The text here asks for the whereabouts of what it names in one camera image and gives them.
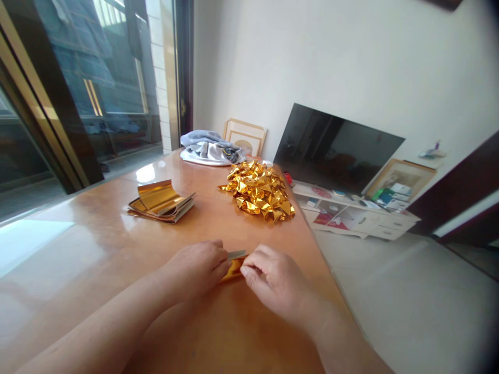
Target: forearm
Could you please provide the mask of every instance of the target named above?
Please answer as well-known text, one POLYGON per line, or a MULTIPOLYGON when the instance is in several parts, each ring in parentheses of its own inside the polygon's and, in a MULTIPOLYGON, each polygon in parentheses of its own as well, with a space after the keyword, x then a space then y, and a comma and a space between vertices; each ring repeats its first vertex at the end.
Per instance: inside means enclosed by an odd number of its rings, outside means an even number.
POLYGON ((163 273, 135 282, 42 354, 21 373, 120 373, 142 335, 175 303, 163 273))
POLYGON ((306 331, 327 373, 393 373, 348 316, 322 298, 314 303, 316 316, 309 319, 306 331))

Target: finger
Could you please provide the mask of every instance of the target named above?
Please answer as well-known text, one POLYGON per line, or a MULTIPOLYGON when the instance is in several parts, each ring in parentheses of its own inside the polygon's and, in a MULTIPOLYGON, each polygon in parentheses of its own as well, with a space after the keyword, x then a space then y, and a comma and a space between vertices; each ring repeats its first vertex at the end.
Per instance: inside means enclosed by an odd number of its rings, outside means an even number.
POLYGON ((259 268, 262 273, 268 275, 271 270, 272 263, 270 257, 261 251, 255 251, 244 259, 243 266, 254 266, 259 268))
POLYGON ((230 260, 221 262, 216 268, 213 269, 212 271, 213 278, 215 278, 216 281, 218 282, 227 275, 231 266, 232 266, 232 261, 230 260))
POLYGON ((212 267, 215 268, 219 264, 221 264, 222 262, 226 261, 228 255, 229 254, 227 253, 226 250, 224 250, 222 248, 215 248, 214 254, 211 255, 212 256, 212 262, 211 262, 212 267))
POLYGON ((267 282, 260 278, 254 268, 250 268, 249 266, 242 266, 241 274, 243 274, 249 288, 258 296, 260 301, 267 304, 273 297, 272 289, 267 282))
POLYGON ((212 240, 212 243, 215 245, 215 247, 218 247, 218 248, 224 247, 224 243, 222 242, 222 239, 212 240))
POLYGON ((265 244, 259 244, 258 247, 255 248, 255 251, 261 251, 269 256, 273 256, 277 253, 275 249, 266 246, 265 244))

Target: tiled floor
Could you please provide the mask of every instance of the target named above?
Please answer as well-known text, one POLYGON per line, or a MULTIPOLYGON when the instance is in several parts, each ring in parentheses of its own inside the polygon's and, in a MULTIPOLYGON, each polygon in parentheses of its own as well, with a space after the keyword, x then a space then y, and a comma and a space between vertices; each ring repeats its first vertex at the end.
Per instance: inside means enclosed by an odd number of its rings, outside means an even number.
POLYGON ((477 372, 499 284, 432 239, 316 231, 367 339, 396 373, 477 372))
MULTIPOLYGON (((163 155, 161 145, 153 146, 143 151, 119 157, 106 164, 110 171, 104 173, 104 179, 110 180, 147 165, 163 155)), ((56 180, 50 178, 32 185, 0 193, 0 222, 31 209, 46 204, 53 204, 65 199, 66 192, 56 180)))
POLYGON ((459 243, 449 243, 447 247, 492 278, 499 279, 499 250, 490 251, 459 243))

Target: gold paper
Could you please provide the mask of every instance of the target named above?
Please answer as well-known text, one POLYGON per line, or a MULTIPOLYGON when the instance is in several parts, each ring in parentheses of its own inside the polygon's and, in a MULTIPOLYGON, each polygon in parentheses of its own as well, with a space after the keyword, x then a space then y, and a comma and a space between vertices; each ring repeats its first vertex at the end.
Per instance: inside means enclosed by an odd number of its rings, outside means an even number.
POLYGON ((241 276, 242 275, 241 274, 241 266, 243 265, 244 259, 248 256, 249 255, 244 255, 244 256, 240 256, 240 257, 232 259, 231 260, 232 264, 230 265, 230 269, 227 272, 227 275, 225 277, 223 277, 219 283, 222 283, 222 282, 228 281, 230 279, 234 279, 234 278, 241 276))
POLYGON ((192 208, 196 196, 196 193, 188 197, 179 196, 171 180, 140 186, 138 193, 139 197, 128 204, 128 213, 166 223, 176 223, 192 208))
POLYGON ((139 186, 138 192, 146 210, 157 217, 168 214, 176 207, 180 208, 193 197, 179 196, 173 189, 171 180, 139 186))
POLYGON ((261 213, 264 219, 270 217, 274 223, 295 216, 282 177, 267 165, 257 161, 232 165, 227 180, 228 184, 218 187, 232 191, 239 209, 252 215, 261 213))

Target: tv stand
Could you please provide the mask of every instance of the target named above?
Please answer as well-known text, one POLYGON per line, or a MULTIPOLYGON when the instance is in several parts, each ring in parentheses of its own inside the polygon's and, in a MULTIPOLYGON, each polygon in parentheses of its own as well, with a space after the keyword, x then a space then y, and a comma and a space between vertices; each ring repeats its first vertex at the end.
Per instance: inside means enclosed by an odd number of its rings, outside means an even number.
POLYGON ((347 195, 347 197, 352 200, 352 201, 355 201, 355 199, 352 197, 352 195, 348 192, 345 192, 345 195, 347 195))
POLYGON ((296 201, 313 230, 354 235, 361 239, 376 236, 395 240, 421 220, 408 211, 391 213, 381 208, 370 208, 361 205, 357 197, 339 197, 324 188, 320 189, 325 193, 319 195, 314 192, 313 189, 317 190, 317 187, 312 184, 296 180, 294 183, 296 201), (318 200, 314 206, 307 204, 311 197, 318 200))

